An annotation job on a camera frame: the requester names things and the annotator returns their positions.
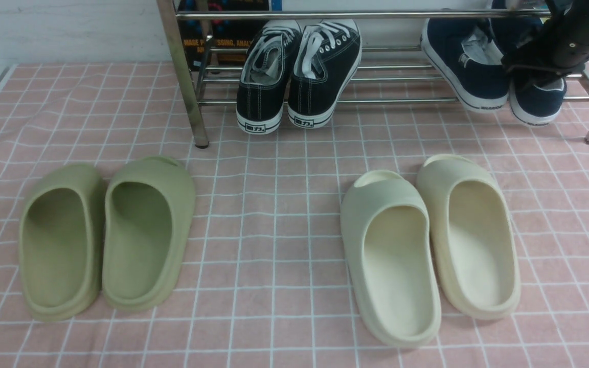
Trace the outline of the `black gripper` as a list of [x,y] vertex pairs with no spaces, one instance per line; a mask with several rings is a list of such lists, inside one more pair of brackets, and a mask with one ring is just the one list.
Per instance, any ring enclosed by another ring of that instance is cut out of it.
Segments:
[[544,1],[550,16],[501,60],[521,89],[545,87],[589,61],[589,1]]

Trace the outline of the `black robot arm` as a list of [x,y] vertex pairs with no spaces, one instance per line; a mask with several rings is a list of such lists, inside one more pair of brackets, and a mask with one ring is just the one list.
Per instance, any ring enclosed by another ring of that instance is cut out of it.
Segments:
[[545,87],[589,61],[589,1],[547,1],[550,17],[501,61],[522,88]]

